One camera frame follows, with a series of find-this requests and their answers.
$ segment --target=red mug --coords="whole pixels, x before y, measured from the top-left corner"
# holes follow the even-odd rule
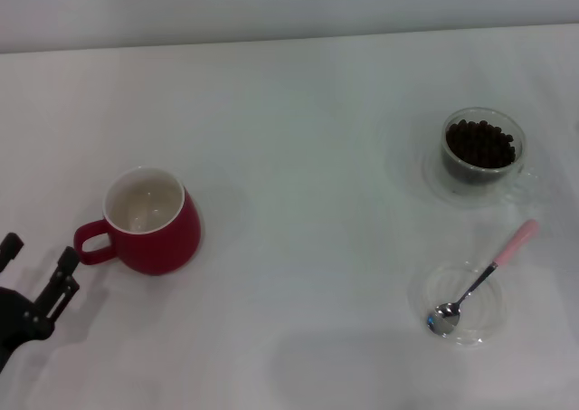
[[[199,215],[183,183],[152,167],[137,167],[119,176],[102,204],[102,220],[74,234],[74,249],[86,265],[119,258],[129,268],[159,275],[185,265],[201,241]],[[85,252],[90,238],[107,234],[110,246]]]

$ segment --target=white tabletop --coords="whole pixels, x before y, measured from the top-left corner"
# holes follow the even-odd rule
[[[174,170],[204,220],[161,278],[80,266],[52,337],[0,376],[10,410],[575,409],[579,26],[0,56],[0,276],[34,298],[121,171]],[[455,110],[527,133],[531,197],[457,209],[422,161]],[[490,260],[507,326],[447,345],[417,272]]]

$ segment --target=spoon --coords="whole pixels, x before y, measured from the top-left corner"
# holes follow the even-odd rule
[[[513,235],[505,248],[498,254],[495,260],[485,269],[477,280],[470,285],[462,297],[454,303],[444,303],[437,306],[428,314],[426,324],[428,328],[437,335],[446,336],[455,329],[460,320],[460,304],[483,283],[499,265],[504,265],[510,258],[526,244],[539,230],[539,224],[535,220],[527,220]]]

